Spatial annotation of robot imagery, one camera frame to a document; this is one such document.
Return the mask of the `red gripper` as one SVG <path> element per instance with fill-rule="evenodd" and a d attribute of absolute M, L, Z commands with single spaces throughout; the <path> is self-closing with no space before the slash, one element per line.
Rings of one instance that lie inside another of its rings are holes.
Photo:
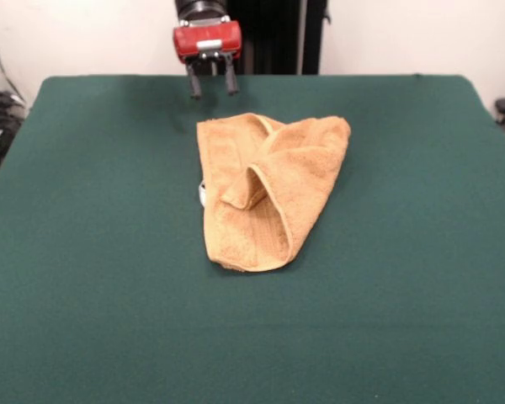
<path fill-rule="evenodd" d="M 203 54 L 217 54 L 225 62 L 226 91 L 230 96 L 239 92 L 234 59 L 242 52 L 242 31 L 236 20 L 220 21 L 215 24 L 190 24 L 173 30 L 173 43 L 178 59 L 185 64 L 191 98 L 202 96 L 199 78 L 191 60 Z"/>

